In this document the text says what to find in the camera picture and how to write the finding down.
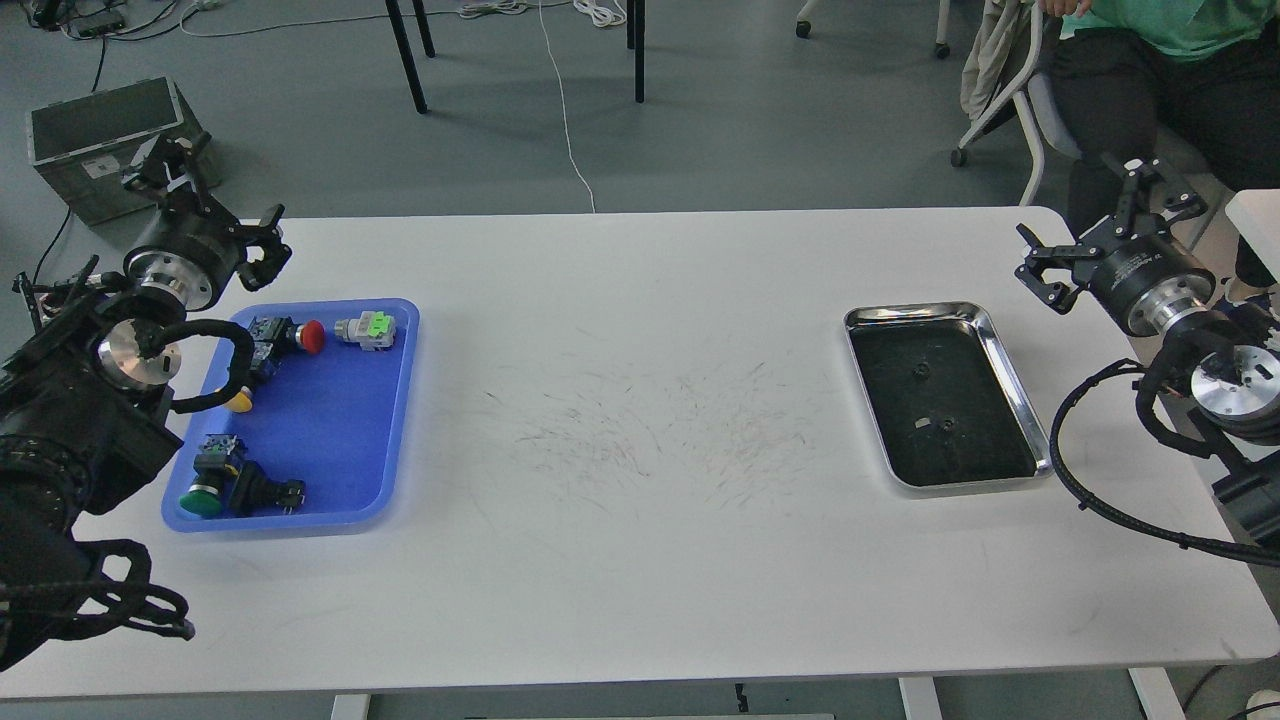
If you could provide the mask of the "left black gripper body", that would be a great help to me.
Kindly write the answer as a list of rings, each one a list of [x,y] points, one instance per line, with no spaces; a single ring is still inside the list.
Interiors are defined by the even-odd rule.
[[[248,260],[238,227],[238,218],[216,200],[159,206],[125,255],[125,277],[168,291],[188,311],[210,309]]]

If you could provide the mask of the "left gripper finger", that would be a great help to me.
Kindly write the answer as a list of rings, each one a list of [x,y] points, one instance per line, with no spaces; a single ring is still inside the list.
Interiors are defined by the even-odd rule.
[[[211,142],[209,132],[193,138],[170,132],[156,135],[140,146],[122,172],[122,188],[155,204],[160,215],[215,217],[223,213],[200,167]]]
[[[283,241],[280,228],[284,213],[284,205],[274,205],[259,223],[236,224],[236,237],[244,247],[243,261],[236,266],[236,272],[250,292],[270,286],[292,258],[292,247]]]

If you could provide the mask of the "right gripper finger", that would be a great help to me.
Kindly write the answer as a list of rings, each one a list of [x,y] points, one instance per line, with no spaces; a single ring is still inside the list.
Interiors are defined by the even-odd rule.
[[[1069,314],[1078,296],[1091,283],[1092,274],[1101,261],[1101,249],[1087,243],[1046,246],[1036,232],[1018,224],[1016,232],[1028,247],[1021,264],[1015,268],[1015,278],[1028,288],[1046,307],[1059,315]],[[1047,272],[1066,272],[1070,281],[1047,282]]]
[[[1140,222],[1169,227],[1203,217],[1210,209],[1187,177],[1161,158],[1135,158],[1125,163],[1114,155],[1101,159],[1123,182],[1115,211],[1108,217],[1108,237],[1114,240],[1155,233],[1140,229]]]

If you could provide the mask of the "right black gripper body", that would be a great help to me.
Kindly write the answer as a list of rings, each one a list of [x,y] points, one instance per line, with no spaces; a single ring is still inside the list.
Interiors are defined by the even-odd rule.
[[[1213,293],[1213,274],[1167,234],[1105,238],[1100,254],[1088,291],[1130,337],[1166,333]]]

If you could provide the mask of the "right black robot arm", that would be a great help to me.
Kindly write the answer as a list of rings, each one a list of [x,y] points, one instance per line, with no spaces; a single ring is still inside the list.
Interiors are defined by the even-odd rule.
[[[1135,338],[1157,337],[1148,364],[1117,360],[1083,380],[1061,402],[1050,429],[1050,461],[1083,510],[1184,550],[1276,568],[1277,454],[1248,459],[1238,441],[1277,447],[1277,351],[1272,318],[1248,305],[1221,313],[1210,299],[1216,279],[1174,237],[1172,223],[1207,206],[1161,159],[1105,163],[1123,187],[1114,213],[1074,243],[1050,247],[1019,227],[1028,254],[1016,278],[1047,307],[1069,313],[1080,293],[1092,295],[1117,328]],[[1135,377],[1135,414],[1162,446],[1194,457],[1217,459],[1226,474],[1212,492],[1245,529],[1248,543],[1212,539],[1143,521],[1105,502],[1068,468],[1060,432],[1068,414],[1103,380]]]

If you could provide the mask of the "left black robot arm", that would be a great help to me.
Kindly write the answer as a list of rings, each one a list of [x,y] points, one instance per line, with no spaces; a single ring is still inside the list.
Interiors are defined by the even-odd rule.
[[[151,580],[132,539],[79,541],[79,515],[104,515],[152,482],[180,447],[166,428],[232,400],[250,378],[251,333],[204,319],[238,277],[248,291],[291,259],[283,206],[246,224],[210,192],[198,160],[209,133],[145,141],[122,187],[155,202],[120,273],[90,260],[51,284],[15,278],[33,336],[3,363],[3,666],[47,641],[118,628],[187,641],[189,605]]]

